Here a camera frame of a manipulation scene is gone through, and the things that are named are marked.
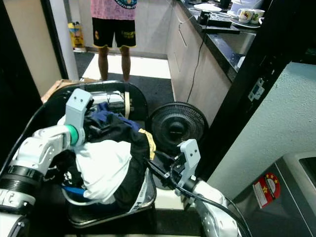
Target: electric fan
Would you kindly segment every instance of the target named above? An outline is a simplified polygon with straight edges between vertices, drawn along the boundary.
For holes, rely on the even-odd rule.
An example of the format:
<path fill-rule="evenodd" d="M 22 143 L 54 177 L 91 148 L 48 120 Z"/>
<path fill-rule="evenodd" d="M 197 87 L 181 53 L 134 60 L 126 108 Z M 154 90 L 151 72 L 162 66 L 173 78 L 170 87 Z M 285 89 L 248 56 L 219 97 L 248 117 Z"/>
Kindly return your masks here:
<path fill-rule="evenodd" d="M 147 129 L 152 133 L 157 150 L 177 155 L 177 145 L 194 138 L 201 141 L 208 130 L 203 113 L 193 105 L 172 102 L 157 108 L 149 117 Z"/>

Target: white plate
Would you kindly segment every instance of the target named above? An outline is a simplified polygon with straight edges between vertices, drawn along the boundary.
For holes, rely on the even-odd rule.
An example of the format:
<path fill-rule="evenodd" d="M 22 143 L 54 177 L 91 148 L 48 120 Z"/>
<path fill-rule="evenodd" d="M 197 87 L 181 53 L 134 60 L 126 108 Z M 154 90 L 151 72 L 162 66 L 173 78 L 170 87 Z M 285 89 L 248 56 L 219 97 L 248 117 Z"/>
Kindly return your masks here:
<path fill-rule="evenodd" d="M 234 11 L 227 11 L 227 14 L 232 17 L 238 17 L 238 15 Z"/>
<path fill-rule="evenodd" d="M 259 27 L 260 27 L 260 25 L 248 24 L 248 23 L 241 23 L 241 22 L 239 22 L 239 21 L 236 20 L 236 19 L 230 19 L 230 21 L 233 22 L 233 23 L 236 24 L 236 25 L 244 26 L 244 27 L 247 27 L 247 28 L 259 28 Z"/>
<path fill-rule="evenodd" d="M 222 10 L 221 8 L 216 7 L 213 4 L 209 4 L 209 3 L 195 4 L 194 8 L 196 10 L 207 11 L 207 12 L 220 12 Z"/>

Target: cabinet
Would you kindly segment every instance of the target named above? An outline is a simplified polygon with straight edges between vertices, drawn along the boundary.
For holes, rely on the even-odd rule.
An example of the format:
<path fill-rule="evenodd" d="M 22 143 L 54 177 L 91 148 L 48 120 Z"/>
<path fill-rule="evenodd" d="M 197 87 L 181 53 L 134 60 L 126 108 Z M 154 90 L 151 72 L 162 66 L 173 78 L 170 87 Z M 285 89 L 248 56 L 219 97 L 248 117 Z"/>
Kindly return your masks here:
<path fill-rule="evenodd" d="M 175 2 L 171 15 L 167 56 L 176 101 L 186 102 L 188 99 L 201 43 L 201 36 L 188 21 L 179 3 Z M 230 80 L 203 44 L 189 103 L 204 113 L 209 125 L 213 122 L 230 86 Z"/>

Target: blue clothing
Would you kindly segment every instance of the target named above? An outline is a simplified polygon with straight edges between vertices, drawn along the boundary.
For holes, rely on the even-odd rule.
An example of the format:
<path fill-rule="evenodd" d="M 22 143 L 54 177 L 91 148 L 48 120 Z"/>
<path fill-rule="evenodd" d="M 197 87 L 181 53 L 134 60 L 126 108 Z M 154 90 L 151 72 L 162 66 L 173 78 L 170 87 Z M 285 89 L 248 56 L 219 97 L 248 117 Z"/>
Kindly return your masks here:
<path fill-rule="evenodd" d="M 107 116 L 109 114 L 112 114 L 112 115 L 115 115 L 117 116 L 120 120 L 122 120 L 126 125 L 130 126 L 133 128 L 133 130 L 135 131 L 139 131 L 139 129 L 141 128 L 141 126 L 132 121 L 132 120 L 129 120 L 127 118 L 125 118 L 123 115 L 121 114 L 115 114 L 111 111 L 108 111 L 108 103 L 107 102 L 103 102 L 103 103 L 100 103 L 100 104 L 97 104 L 97 110 L 92 112 L 91 113 L 91 118 L 93 120 L 99 120 L 99 121 L 102 121 L 102 122 L 106 122 L 107 121 Z"/>

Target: laundry basket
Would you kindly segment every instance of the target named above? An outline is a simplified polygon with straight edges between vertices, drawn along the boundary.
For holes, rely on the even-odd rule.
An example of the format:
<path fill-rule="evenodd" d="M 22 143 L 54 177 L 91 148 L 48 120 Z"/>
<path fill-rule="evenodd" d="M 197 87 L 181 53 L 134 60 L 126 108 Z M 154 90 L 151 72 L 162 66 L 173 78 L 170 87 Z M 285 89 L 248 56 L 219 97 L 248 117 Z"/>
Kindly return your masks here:
<path fill-rule="evenodd" d="M 100 81 L 93 83 L 72 84 L 62 87 L 54 92 L 48 100 L 49 107 L 45 109 L 41 118 L 44 126 L 47 127 L 56 125 L 58 120 L 65 114 L 66 101 L 76 88 L 81 88 L 92 94 L 96 92 L 111 93 L 113 91 L 119 91 L 120 93 L 124 94 L 126 91 L 128 91 L 131 102 L 129 119 L 137 121 L 139 124 L 142 125 L 145 124 L 145 121 L 148 118 L 148 109 L 145 96 L 136 86 L 119 81 Z M 156 199 L 156 187 L 154 185 L 153 178 L 150 172 L 146 173 L 145 178 L 148 184 L 146 189 L 145 202 L 143 202 L 142 206 L 140 206 L 137 212 L 150 208 L 154 209 L 154 201 Z M 39 195 L 37 202 L 42 203 L 45 206 L 47 206 L 47 204 L 56 204 L 59 207 L 66 209 L 68 220 L 75 228 L 90 227 L 130 214 L 122 210 L 109 209 L 106 205 L 101 204 L 76 206 L 66 202 L 66 205 L 64 205 L 65 200 L 61 195 L 61 188 L 58 185 L 52 186 L 51 184 L 44 184 L 44 187 L 41 189 L 41 193 L 42 194 Z"/>

